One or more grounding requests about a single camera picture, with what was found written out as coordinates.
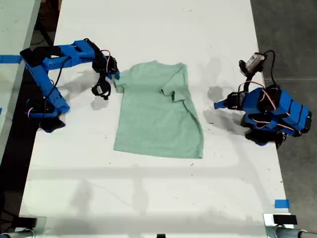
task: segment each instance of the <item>wire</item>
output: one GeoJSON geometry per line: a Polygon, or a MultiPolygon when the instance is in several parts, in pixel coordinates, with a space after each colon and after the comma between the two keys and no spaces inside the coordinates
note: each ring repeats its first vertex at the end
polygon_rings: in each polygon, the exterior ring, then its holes
{"type": "Polygon", "coordinates": [[[30,109],[28,110],[28,118],[30,118],[30,111],[31,111],[32,109],[34,109],[34,108],[30,108],[30,109]]]}
{"type": "Polygon", "coordinates": [[[264,88],[264,89],[262,89],[262,91],[264,92],[264,94],[267,96],[267,98],[268,98],[269,101],[271,102],[271,104],[272,104],[274,110],[276,110],[276,106],[275,106],[275,104],[274,104],[274,101],[272,100],[272,98],[269,96],[269,94],[268,94],[267,91],[265,90],[265,86],[262,85],[262,84],[260,84],[260,83],[253,82],[253,81],[243,82],[243,83],[241,83],[241,84],[239,85],[239,87],[238,87],[238,92],[240,92],[240,87],[241,87],[241,85],[243,85],[243,84],[245,84],[245,83],[255,83],[255,84],[259,85],[259,86],[262,86],[262,88],[264,88]]]}
{"type": "Polygon", "coordinates": [[[43,38],[43,40],[41,40],[40,42],[37,42],[37,43],[30,43],[31,46],[36,46],[36,45],[39,45],[40,43],[42,43],[45,39],[43,38]]]}
{"type": "Polygon", "coordinates": [[[108,63],[109,63],[109,59],[110,59],[111,53],[110,53],[109,50],[101,50],[101,52],[104,52],[104,51],[107,51],[109,53],[109,56],[108,56],[108,59],[107,59],[107,64],[106,64],[106,71],[108,73],[108,63]]]}
{"type": "Polygon", "coordinates": [[[6,219],[0,219],[0,224],[10,223],[11,221],[8,221],[6,219]]]}
{"type": "MultiPolygon", "coordinates": [[[[268,122],[268,121],[259,121],[259,120],[255,120],[254,118],[252,118],[252,120],[255,121],[255,122],[257,122],[257,123],[270,124],[270,122],[268,122]]],[[[281,127],[283,127],[283,128],[286,128],[286,129],[295,131],[293,128],[290,128],[290,127],[288,127],[288,126],[285,126],[285,125],[282,125],[282,124],[279,124],[279,123],[278,123],[277,125],[279,125],[279,126],[281,126],[281,127]]]]}
{"type": "Polygon", "coordinates": [[[41,121],[43,120],[43,118],[45,117],[45,113],[46,113],[46,109],[47,109],[47,101],[48,101],[48,98],[49,96],[51,95],[51,93],[54,91],[54,89],[56,88],[57,86],[57,83],[59,81],[59,78],[60,78],[60,75],[61,75],[61,72],[64,68],[64,65],[65,63],[70,59],[71,57],[67,57],[62,63],[61,63],[61,66],[60,66],[60,69],[59,69],[59,73],[58,73],[58,77],[57,77],[57,80],[56,80],[56,83],[54,84],[53,88],[51,89],[51,91],[45,96],[45,102],[44,102],[44,113],[43,113],[43,116],[42,116],[42,119],[41,121]]]}
{"type": "Polygon", "coordinates": [[[3,208],[2,211],[5,212],[6,214],[13,216],[13,217],[18,217],[17,215],[13,214],[12,212],[7,211],[5,208],[3,208]]]}
{"type": "Polygon", "coordinates": [[[273,106],[273,108],[274,108],[274,111],[275,111],[275,110],[276,110],[276,105],[275,105],[275,103],[273,102],[272,98],[269,96],[269,94],[267,93],[266,90],[263,90],[263,89],[262,89],[262,91],[264,92],[264,94],[267,96],[267,98],[268,98],[269,101],[271,102],[271,104],[272,104],[272,106],[273,106]]]}
{"type": "Polygon", "coordinates": [[[273,69],[274,69],[274,64],[275,64],[275,51],[274,50],[268,50],[264,52],[264,55],[267,55],[267,53],[272,53],[273,54],[273,59],[272,59],[272,65],[271,65],[271,79],[273,81],[273,84],[276,85],[274,76],[273,76],[273,69]]]}
{"type": "Polygon", "coordinates": [[[243,84],[245,84],[245,83],[255,83],[255,84],[259,85],[259,86],[262,86],[262,88],[265,88],[265,86],[264,86],[263,84],[260,84],[260,83],[257,83],[257,82],[253,82],[253,81],[246,81],[246,82],[243,82],[243,83],[241,83],[241,84],[239,85],[239,87],[238,87],[238,92],[240,92],[240,87],[241,87],[241,85],[243,85],[243,84]]]}

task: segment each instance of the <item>white table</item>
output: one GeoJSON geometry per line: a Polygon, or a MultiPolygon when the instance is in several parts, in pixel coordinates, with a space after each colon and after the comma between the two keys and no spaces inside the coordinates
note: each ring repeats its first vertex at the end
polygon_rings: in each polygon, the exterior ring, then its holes
{"type": "Polygon", "coordinates": [[[266,237],[263,213],[288,212],[274,208],[285,199],[275,146],[246,140],[241,113],[213,109],[245,80],[238,61],[257,51],[250,2],[63,0],[55,44],[86,37],[121,71],[188,65],[204,158],[114,151],[122,95],[113,88],[108,103],[95,99],[91,64],[68,68],[59,89],[71,112],[65,128],[37,133],[20,215],[47,217],[49,237],[266,237]]]}
{"type": "MultiPolygon", "coordinates": [[[[40,0],[2,0],[0,3],[0,55],[19,55],[29,47],[40,0]]],[[[0,64],[0,164],[12,125],[24,63],[0,64]]]]}

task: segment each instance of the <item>black cable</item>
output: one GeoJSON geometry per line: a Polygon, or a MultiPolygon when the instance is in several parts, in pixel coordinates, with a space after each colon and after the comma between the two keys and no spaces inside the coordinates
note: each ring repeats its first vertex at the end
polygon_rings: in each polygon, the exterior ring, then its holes
{"type": "Polygon", "coordinates": [[[15,215],[15,214],[9,212],[8,210],[6,210],[5,208],[3,208],[2,211],[5,212],[6,214],[9,214],[9,215],[13,216],[13,217],[18,217],[17,215],[15,215]]]}
{"type": "Polygon", "coordinates": [[[57,80],[56,80],[56,83],[54,84],[53,88],[51,89],[51,91],[45,96],[45,101],[44,101],[44,113],[43,113],[43,116],[42,116],[42,119],[41,121],[44,119],[44,116],[45,116],[45,113],[46,113],[46,109],[47,109],[47,101],[48,101],[48,98],[49,96],[51,95],[51,93],[54,91],[54,89],[56,88],[57,84],[58,84],[58,81],[59,81],[59,78],[60,78],[60,75],[61,75],[61,72],[64,68],[64,65],[65,63],[70,59],[71,57],[67,57],[62,63],[61,63],[61,66],[60,66],[60,70],[59,70],[59,73],[58,73],[58,77],[57,77],[57,80]]]}
{"type": "Polygon", "coordinates": [[[37,43],[30,43],[31,46],[36,46],[36,45],[39,45],[40,43],[42,43],[45,39],[43,38],[43,40],[41,40],[40,42],[37,42],[37,43]]]}
{"type": "Polygon", "coordinates": [[[268,50],[264,52],[264,55],[267,55],[267,53],[272,53],[273,54],[273,59],[272,59],[272,65],[271,65],[271,79],[274,83],[274,85],[276,85],[274,76],[273,76],[273,69],[274,69],[274,64],[275,64],[275,51],[274,50],[268,50]]]}

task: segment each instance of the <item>red wire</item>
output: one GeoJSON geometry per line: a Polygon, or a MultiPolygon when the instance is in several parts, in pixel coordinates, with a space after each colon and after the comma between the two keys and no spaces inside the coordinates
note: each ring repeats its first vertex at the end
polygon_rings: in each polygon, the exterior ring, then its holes
{"type": "MultiPolygon", "coordinates": [[[[259,120],[254,120],[254,121],[257,122],[257,123],[270,124],[270,122],[268,122],[268,121],[259,121],[259,120]]],[[[279,126],[281,126],[281,127],[283,127],[283,128],[286,128],[286,129],[295,131],[293,128],[290,128],[290,127],[288,127],[288,126],[285,126],[285,125],[282,125],[282,124],[277,124],[277,125],[279,125],[279,126]]]]}

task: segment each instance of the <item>gray floor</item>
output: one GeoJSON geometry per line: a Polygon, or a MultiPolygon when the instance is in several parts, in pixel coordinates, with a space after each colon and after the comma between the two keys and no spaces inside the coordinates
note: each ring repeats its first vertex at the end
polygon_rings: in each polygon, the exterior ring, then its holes
{"type": "MultiPolygon", "coordinates": [[[[277,53],[275,78],[294,100],[317,113],[317,0],[251,0],[260,52],[277,53]]],[[[269,83],[269,70],[264,77],[269,83]]],[[[298,228],[317,231],[317,128],[279,148],[285,193],[298,228]]]]}

